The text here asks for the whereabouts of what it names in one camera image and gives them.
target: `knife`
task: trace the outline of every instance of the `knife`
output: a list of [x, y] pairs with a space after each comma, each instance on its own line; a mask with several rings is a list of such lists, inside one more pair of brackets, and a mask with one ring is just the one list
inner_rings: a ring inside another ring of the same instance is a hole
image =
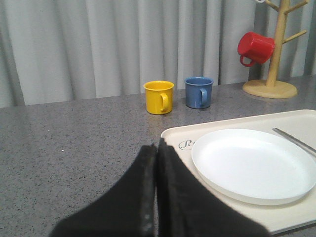
[[288, 134], [288, 133], [286, 133], [286, 132], [284, 132], [276, 127], [272, 128], [272, 130], [274, 132], [277, 132], [281, 136], [285, 137], [290, 142], [293, 142], [295, 145], [299, 146], [300, 148], [302, 148], [304, 151], [308, 152], [312, 156], [316, 157], [316, 150], [313, 147], [307, 145], [306, 143], [298, 140], [297, 138], [293, 137], [292, 135], [290, 135], [290, 134]]

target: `mug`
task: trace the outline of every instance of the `mug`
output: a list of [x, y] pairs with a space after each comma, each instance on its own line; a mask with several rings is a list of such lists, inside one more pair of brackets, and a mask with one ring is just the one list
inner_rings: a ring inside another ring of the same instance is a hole
[[165, 80], [154, 80], [144, 84], [147, 112], [163, 115], [172, 111], [174, 84]]
[[[240, 54], [240, 63], [246, 67], [251, 67], [255, 63], [263, 64], [272, 55], [276, 47], [273, 38], [268, 38], [254, 32], [246, 33], [238, 44], [238, 54]], [[243, 58], [251, 59], [251, 62], [246, 64]]]
[[186, 106], [193, 109], [204, 109], [211, 105], [214, 80], [206, 77], [185, 79]]

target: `speckled countertop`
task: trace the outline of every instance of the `speckled countertop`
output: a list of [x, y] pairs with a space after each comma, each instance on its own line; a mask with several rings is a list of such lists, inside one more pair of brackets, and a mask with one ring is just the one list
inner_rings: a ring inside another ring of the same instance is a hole
[[[185, 106], [175, 91], [173, 111], [145, 110], [145, 95], [128, 95], [0, 109], [0, 236], [44, 237], [61, 218], [106, 192], [141, 145], [158, 143], [171, 127], [299, 109], [316, 110], [316, 76], [290, 78], [299, 94], [265, 99], [242, 83], [214, 86], [211, 106]], [[316, 227], [282, 236], [316, 236]]]

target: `plate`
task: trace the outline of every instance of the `plate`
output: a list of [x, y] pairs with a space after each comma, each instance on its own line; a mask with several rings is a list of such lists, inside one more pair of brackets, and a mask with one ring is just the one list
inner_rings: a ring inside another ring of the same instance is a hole
[[192, 160], [217, 191], [258, 205], [296, 201], [316, 184], [316, 162], [284, 138], [248, 129], [224, 129], [200, 137]]

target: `blue mug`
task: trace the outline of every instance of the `blue mug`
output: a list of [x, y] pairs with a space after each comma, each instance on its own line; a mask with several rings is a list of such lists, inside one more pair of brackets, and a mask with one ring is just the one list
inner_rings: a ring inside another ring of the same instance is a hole
[[214, 80], [206, 77], [191, 77], [186, 84], [186, 105], [194, 109], [204, 109], [211, 105]]

